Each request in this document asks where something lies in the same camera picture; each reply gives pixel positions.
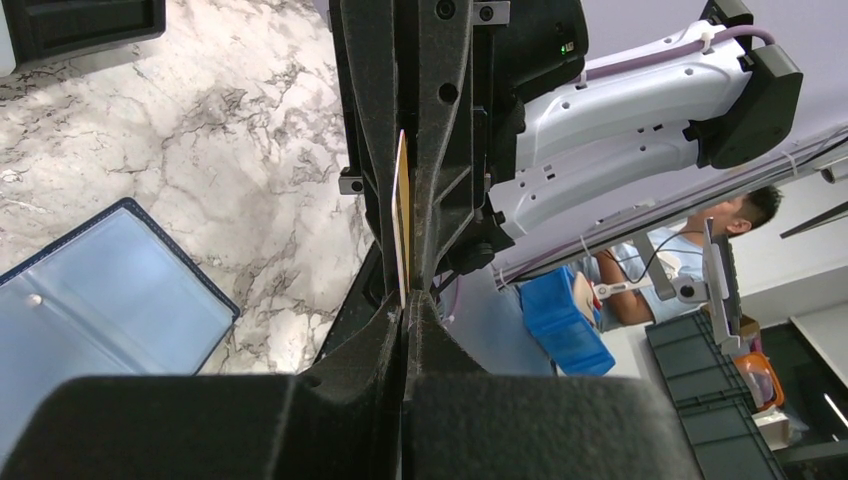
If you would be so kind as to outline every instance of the blue card holder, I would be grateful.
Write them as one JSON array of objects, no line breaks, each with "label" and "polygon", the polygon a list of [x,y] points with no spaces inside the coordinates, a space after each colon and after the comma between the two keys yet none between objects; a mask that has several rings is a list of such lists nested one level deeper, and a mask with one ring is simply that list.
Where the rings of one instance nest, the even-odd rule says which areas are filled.
[{"label": "blue card holder", "polygon": [[138,203],[118,201],[0,277],[0,458],[60,384],[195,374],[238,315]]}]

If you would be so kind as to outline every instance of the black hair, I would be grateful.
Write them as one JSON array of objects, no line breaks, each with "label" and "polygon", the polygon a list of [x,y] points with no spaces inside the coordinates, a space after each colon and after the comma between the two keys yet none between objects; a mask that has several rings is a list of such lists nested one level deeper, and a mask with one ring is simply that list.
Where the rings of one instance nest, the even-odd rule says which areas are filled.
[{"label": "black hair", "polygon": [[736,215],[751,222],[751,230],[756,230],[777,215],[781,200],[783,194],[780,190],[769,185],[745,195],[742,208]]}]

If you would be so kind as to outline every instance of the black plastic housing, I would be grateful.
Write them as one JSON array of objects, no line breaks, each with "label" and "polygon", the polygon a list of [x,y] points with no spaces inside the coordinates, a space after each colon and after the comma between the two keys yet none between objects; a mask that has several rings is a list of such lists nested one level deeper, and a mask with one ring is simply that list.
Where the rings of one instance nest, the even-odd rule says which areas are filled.
[{"label": "black plastic housing", "polygon": [[[709,0],[701,20],[727,28],[753,25],[754,15],[741,0]],[[730,110],[716,118],[692,121],[683,131],[698,141],[697,165],[733,168],[768,152],[792,130],[804,75],[777,45],[753,48],[750,36],[736,39],[746,55],[739,59],[751,79]]]},{"label": "black plastic housing", "polygon": [[165,32],[165,0],[2,0],[15,71]]},{"label": "black plastic housing", "polygon": [[393,479],[400,319],[395,293],[300,376],[72,380],[36,411],[0,479]]},{"label": "black plastic housing", "polygon": [[495,34],[495,78],[526,103],[575,78],[589,51],[578,0],[511,2],[508,28]]}]

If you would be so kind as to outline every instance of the blue container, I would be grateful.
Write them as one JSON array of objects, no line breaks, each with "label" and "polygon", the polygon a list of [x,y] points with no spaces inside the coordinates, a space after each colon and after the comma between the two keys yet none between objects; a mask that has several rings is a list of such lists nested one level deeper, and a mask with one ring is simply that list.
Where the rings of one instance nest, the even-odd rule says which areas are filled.
[{"label": "blue container", "polygon": [[[522,285],[524,325],[567,375],[603,375],[615,359],[574,305],[573,282],[563,267]],[[593,313],[597,323],[600,312]]]}]

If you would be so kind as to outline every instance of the man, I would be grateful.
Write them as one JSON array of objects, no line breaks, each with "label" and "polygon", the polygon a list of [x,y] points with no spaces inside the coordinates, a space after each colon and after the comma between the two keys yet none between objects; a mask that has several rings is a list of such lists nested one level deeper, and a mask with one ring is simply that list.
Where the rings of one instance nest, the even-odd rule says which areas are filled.
[{"label": "man", "polygon": [[[654,248],[668,240],[660,251],[666,252],[664,255],[673,255],[680,261],[682,267],[677,272],[678,275],[690,275],[703,280],[704,221],[713,218],[715,235],[726,233],[731,238],[738,237],[771,221],[777,213],[781,198],[777,188],[761,188],[689,217],[680,234],[668,228],[660,228],[650,232],[648,237]],[[575,272],[582,271],[586,278],[595,284],[612,285],[639,279],[645,264],[635,247],[623,244],[576,262],[572,268]],[[652,287],[631,290],[613,295],[604,301],[599,328],[601,331],[608,331],[625,325],[663,322],[695,308],[676,298],[662,301]]]}]

